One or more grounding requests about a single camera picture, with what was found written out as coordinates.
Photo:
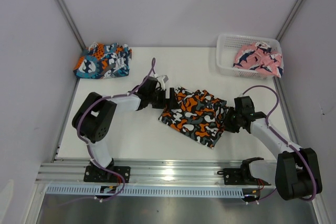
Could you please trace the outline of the orange camouflage shorts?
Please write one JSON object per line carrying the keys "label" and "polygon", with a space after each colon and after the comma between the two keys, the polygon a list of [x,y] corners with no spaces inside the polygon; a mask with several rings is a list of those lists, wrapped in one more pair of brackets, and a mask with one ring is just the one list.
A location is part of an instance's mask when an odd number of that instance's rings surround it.
{"label": "orange camouflage shorts", "polygon": [[174,92],[178,107],[165,108],[159,121],[197,143],[213,149],[225,130],[227,101],[215,97],[207,90],[190,91],[179,86]]}

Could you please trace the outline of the blue orange patterned shorts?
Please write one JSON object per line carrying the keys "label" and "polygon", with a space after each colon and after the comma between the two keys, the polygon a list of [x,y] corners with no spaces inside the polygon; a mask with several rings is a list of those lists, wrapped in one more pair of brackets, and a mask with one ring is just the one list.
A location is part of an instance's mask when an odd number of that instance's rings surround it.
{"label": "blue orange patterned shorts", "polygon": [[82,79],[127,77],[131,59],[132,49],[126,44],[94,42],[82,51],[73,72]]}

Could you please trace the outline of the pink white patterned shorts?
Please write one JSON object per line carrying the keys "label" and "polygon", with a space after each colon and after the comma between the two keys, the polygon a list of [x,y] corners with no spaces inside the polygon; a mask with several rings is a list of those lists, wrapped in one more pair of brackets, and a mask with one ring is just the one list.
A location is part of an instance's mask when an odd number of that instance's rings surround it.
{"label": "pink white patterned shorts", "polygon": [[258,41],[239,49],[233,67],[281,78],[284,72],[283,55],[266,42]]}

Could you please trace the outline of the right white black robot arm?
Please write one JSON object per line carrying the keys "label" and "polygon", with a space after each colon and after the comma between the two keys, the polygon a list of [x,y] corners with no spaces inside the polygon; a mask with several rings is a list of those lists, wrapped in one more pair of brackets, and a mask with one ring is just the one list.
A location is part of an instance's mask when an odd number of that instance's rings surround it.
{"label": "right white black robot arm", "polygon": [[316,152],[303,148],[285,138],[271,124],[269,116],[255,111],[249,96],[237,97],[234,107],[228,108],[224,118],[225,130],[238,133],[241,129],[260,140],[276,158],[276,163],[262,157],[242,161],[233,171],[223,169],[226,185],[274,185],[284,200],[311,201],[322,192],[322,180]]}

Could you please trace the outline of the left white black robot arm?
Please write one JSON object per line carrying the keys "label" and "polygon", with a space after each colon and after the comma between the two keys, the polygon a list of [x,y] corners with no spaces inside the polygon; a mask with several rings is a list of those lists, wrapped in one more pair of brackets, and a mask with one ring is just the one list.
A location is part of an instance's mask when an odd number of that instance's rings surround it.
{"label": "left white black robot arm", "polygon": [[126,94],[105,96],[91,92],[72,119],[72,127],[85,143],[95,175],[108,182],[114,176],[110,166],[113,158],[107,149],[105,136],[117,113],[140,111],[151,105],[154,109],[177,109],[174,88],[167,89],[167,76],[145,77],[142,83]]}

